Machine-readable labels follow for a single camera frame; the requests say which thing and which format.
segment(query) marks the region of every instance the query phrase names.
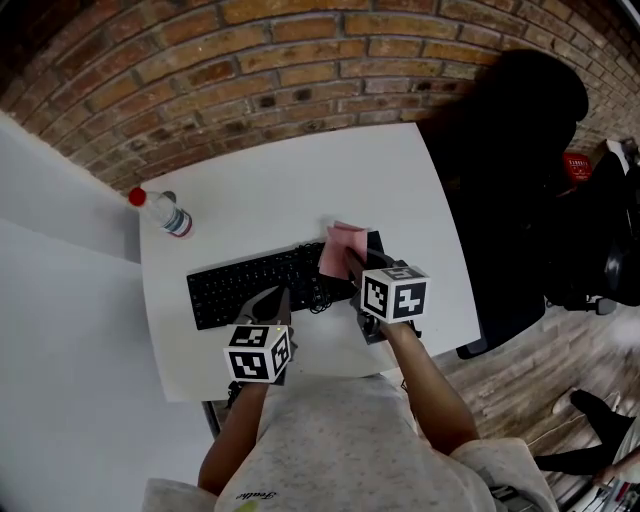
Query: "pink cloth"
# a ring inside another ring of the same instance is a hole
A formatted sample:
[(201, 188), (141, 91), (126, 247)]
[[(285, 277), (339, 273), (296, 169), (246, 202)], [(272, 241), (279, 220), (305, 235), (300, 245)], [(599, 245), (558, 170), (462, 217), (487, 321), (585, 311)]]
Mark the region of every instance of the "pink cloth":
[(327, 241), (320, 256), (320, 270), (322, 275), (349, 279), (349, 268), (345, 261), (346, 249), (350, 247), (367, 261), (367, 231), (356, 226), (335, 222), (328, 227)]

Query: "brick wall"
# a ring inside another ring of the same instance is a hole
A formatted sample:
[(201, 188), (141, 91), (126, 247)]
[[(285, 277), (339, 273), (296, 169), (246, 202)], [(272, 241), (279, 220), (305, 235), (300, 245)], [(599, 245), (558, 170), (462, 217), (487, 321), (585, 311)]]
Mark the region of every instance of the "brick wall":
[(639, 42), (606, 0), (99, 0), (0, 108), (125, 192), (268, 141), (428, 117), (500, 51), (536, 48), (588, 88), (586, 151), (640, 140)]

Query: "white t-shirt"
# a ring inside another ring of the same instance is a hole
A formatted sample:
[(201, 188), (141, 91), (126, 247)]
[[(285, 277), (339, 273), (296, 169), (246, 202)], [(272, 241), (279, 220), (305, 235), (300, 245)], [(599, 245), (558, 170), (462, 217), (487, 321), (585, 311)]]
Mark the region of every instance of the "white t-shirt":
[[(613, 463), (616, 464), (624, 459), (627, 455), (629, 455), (633, 450), (635, 450), (640, 445), (640, 416), (638, 416), (635, 421), (627, 430), (627, 434), (624, 436), (622, 443), (620, 444), (620, 448), (618, 448), (618, 453), (616, 453), (616, 458), (613, 459)], [(618, 475), (620, 480), (624, 482), (629, 482), (630, 484), (638, 484), (640, 483), (640, 464), (635, 464), (630, 467), (626, 471), (620, 473)]]
[(150, 480), (143, 512), (495, 512), (506, 509), (489, 486), (500, 485), (557, 511), (523, 441), (474, 441), (446, 457), (418, 437), (406, 398), (376, 376), (270, 392), (256, 446), (219, 498)]

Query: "wooden floor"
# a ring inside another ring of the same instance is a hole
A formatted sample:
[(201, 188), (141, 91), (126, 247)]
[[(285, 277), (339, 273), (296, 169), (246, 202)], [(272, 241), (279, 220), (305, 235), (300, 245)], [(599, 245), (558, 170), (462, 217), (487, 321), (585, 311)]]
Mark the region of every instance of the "wooden floor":
[[(570, 408), (552, 416), (551, 407), (576, 386), (601, 398), (618, 391), (623, 407), (635, 408), (640, 355), (634, 357), (612, 341), (617, 331), (632, 331), (629, 323), (634, 321), (640, 322), (640, 311), (632, 308), (619, 307), (605, 317), (552, 308), (537, 324), (488, 354), (463, 361), (454, 351), (435, 360), (473, 411), (482, 437), (520, 437), (534, 455), (585, 448), (598, 444), (586, 420), (562, 426), (579, 413)], [(635, 333), (640, 342), (637, 325)], [(216, 410), (223, 406), (216, 405)], [(586, 481), (546, 476), (559, 503)]]

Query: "white table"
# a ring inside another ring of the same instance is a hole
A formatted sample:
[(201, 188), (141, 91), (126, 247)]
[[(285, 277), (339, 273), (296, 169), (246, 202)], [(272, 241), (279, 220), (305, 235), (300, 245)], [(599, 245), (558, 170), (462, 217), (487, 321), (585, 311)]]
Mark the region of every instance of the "white table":
[[(480, 337), (462, 249), (433, 162), (413, 124), (308, 135), (201, 162), (144, 184), (172, 190), (194, 218), (174, 239), (141, 222), (142, 271), (156, 362), (169, 401), (227, 398), (222, 329), (198, 331), (186, 275), (323, 237), (341, 220), (378, 230), (385, 252), (432, 278), (417, 322), (432, 355)], [(292, 374), (365, 376), (397, 366), (368, 346), (347, 301), (293, 314)]]

